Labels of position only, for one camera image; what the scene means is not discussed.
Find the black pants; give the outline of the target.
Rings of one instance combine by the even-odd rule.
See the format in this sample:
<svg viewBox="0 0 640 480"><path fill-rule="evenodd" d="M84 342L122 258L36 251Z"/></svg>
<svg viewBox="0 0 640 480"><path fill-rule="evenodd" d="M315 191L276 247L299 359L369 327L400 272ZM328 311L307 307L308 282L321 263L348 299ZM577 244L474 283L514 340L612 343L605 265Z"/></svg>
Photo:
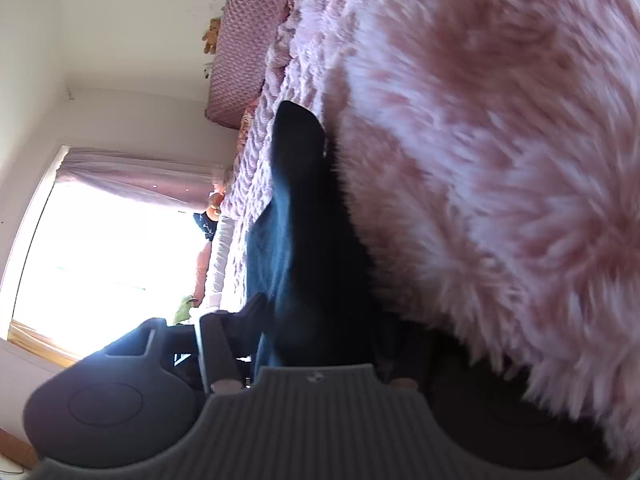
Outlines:
<svg viewBox="0 0 640 480"><path fill-rule="evenodd" d="M272 126L272 197L247 237L246 291L262 295L253 370L372 364L473 385L498 377L453 336L403 320L378 296L350 222L334 149L310 110L283 101Z"/></svg>

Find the green plush toy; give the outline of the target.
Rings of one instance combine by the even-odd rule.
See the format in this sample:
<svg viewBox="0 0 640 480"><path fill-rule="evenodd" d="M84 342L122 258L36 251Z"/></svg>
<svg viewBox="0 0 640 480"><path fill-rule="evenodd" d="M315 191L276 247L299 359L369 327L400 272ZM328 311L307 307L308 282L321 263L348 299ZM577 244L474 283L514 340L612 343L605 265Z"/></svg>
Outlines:
<svg viewBox="0 0 640 480"><path fill-rule="evenodd" d="M184 297L174 315L174 322L172 322L172 324L178 325L189 321L191 318L191 310L197 308L199 304L198 298L194 296Z"/></svg>

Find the dark blue cloth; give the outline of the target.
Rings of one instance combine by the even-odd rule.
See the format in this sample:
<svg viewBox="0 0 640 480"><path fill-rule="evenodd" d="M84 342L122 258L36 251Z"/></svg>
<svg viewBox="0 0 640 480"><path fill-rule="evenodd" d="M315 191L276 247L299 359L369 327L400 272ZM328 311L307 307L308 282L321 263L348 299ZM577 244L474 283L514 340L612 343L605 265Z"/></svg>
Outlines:
<svg viewBox="0 0 640 480"><path fill-rule="evenodd" d="M215 234L216 234L216 231L217 231L217 226L218 226L218 221L217 220L212 220L211 218L209 218L209 216L206 214L206 212L202 212L201 214L198 214L197 212L194 212L193 219L194 219L196 225L204 233L206 240L211 242L215 237Z"/></svg>

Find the orange plush toy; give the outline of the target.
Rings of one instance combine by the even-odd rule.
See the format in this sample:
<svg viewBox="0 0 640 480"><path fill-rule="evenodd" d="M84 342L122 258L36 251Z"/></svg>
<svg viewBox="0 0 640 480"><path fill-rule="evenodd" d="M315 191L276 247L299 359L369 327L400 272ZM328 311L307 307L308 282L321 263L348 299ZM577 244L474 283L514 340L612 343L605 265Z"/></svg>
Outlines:
<svg viewBox="0 0 640 480"><path fill-rule="evenodd" d="M214 191L208 196L206 216L209 220L217 222L221 214L221 204L224 201L224 192Z"/></svg>

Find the pink curtain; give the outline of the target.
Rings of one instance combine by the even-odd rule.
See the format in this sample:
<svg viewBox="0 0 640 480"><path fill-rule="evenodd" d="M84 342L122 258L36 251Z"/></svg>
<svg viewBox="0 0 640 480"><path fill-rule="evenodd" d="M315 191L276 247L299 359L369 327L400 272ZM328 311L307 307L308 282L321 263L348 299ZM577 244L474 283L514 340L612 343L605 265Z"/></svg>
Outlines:
<svg viewBox="0 0 640 480"><path fill-rule="evenodd" d="M95 148L70 148L56 180L77 181L137 202L202 211L229 168Z"/></svg>

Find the small teddy on headboard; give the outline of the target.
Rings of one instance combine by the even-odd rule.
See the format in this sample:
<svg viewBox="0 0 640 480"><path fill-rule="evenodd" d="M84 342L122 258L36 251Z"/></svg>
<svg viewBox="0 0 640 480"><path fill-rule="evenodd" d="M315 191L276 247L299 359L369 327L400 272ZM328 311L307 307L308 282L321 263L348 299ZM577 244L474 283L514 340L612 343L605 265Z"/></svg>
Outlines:
<svg viewBox="0 0 640 480"><path fill-rule="evenodd" d="M205 54L213 55L216 53L220 26L221 18L212 18L209 21L208 29L202 37L202 41L204 42L203 52Z"/></svg>

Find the pink fluffy blanket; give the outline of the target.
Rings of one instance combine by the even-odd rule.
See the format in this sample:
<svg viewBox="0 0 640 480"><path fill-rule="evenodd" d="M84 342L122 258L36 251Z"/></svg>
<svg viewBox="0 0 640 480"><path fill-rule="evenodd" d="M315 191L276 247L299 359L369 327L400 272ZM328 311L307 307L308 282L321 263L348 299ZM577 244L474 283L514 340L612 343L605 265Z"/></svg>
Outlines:
<svg viewBox="0 0 640 480"><path fill-rule="evenodd" d="M227 309L284 100L334 136L397 309L637 454L639 0L294 0L226 200Z"/></svg>

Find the quilted pink headboard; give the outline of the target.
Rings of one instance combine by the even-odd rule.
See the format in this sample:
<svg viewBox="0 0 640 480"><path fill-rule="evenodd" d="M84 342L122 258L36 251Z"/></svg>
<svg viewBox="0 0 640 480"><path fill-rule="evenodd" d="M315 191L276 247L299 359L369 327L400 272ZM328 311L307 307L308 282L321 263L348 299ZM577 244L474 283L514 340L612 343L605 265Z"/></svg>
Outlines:
<svg viewBox="0 0 640 480"><path fill-rule="evenodd" d="M227 0L210 70L205 116L237 129L247 105L262 92L266 55L293 0Z"/></svg>

